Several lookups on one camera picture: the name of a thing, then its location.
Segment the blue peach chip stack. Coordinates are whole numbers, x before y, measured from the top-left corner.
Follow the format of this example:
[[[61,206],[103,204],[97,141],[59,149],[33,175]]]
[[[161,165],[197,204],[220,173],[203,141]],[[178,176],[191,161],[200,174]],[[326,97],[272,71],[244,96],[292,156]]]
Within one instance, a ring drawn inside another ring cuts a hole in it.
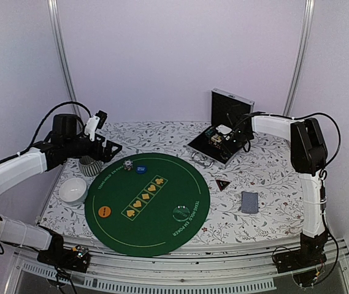
[[[132,160],[125,160],[123,162],[123,167],[126,171],[130,171],[133,169],[133,161]]]

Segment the blue small blind button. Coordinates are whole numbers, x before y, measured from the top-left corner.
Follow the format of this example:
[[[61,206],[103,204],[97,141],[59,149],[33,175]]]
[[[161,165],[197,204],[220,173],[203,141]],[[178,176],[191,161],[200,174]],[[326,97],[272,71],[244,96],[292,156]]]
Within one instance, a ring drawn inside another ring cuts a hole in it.
[[[144,166],[144,165],[138,165],[138,166],[136,167],[136,172],[137,172],[138,174],[144,174],[144,173],[147,172],[147,167]]]

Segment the orange big blind button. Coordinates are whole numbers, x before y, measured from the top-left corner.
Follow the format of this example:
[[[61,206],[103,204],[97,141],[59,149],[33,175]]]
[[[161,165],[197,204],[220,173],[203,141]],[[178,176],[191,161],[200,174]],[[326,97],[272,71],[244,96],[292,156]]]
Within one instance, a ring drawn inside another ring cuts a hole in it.
[[[111,215],[112,210],[109,206],[102,206],[98,209],[98,216],[101,218],[107,218]]]

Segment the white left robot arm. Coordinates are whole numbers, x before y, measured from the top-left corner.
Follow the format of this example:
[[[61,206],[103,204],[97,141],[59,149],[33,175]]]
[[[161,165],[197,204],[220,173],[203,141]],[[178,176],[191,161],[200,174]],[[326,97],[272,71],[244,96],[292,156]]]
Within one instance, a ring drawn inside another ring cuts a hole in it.
[[[111,161],[122,147],[99,134],[106,119],[107,114],[99,111],[80,127],[81,119],[77,115],[55,115],[52,129],[43,140],[33,140],[26,150],[1,161],[0,197],[19,192],[20,200],[29,196],[37,199],[40,192],[27,185],[37,183],[39,175],[56,169],[68,159],[88,156],[96,161]],[[56,266],[69,261],[67,249],[54,242],[54,234],[49,230],[3,213],[0,213],[0,242],[43,250]]]

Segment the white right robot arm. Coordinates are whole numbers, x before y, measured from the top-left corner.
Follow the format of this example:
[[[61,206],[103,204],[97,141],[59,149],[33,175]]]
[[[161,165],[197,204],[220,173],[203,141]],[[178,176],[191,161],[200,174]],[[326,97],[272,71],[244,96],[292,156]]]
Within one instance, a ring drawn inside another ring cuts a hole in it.
[[[301,267],[308,267],[323,252],[328,240],[324,218],[326,195],[323,179],[328,151],[317,119],[312,116],[289,118],[258,111],[240,115],[229,122],[233,137],[241,143],[249,141],[254,132],[289,141],[290,161],[299,174],[304,209],[301,248],[295,254],[295,262]]]

